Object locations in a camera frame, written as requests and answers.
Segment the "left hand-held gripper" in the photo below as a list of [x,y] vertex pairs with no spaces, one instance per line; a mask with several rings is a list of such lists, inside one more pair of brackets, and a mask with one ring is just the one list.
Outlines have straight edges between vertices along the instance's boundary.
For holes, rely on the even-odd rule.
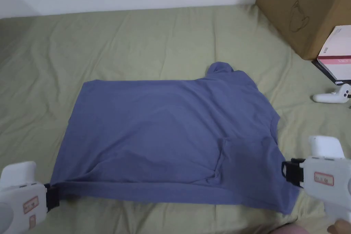
[[4,167],[0,178],[0,230],[28,231],[60,205],[59,189],[35,180],[36,163]]

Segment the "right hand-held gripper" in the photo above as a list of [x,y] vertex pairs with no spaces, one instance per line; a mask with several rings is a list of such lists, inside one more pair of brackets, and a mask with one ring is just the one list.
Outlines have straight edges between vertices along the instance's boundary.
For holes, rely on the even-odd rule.
[[351,160],[345,157],[335,137],[310,136],[308,141],[312,155],[282,162],[283,177],[322,201],[329,218],[350,222]]

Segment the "person's right hand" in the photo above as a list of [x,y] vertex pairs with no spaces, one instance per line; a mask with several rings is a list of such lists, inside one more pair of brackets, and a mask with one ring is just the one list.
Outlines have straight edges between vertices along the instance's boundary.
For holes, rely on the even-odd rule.
[[327,216],[335,222],[328,226],[328,234],[350,234],[351,233],[351,212],[350,211],[334,211],[327,212]]

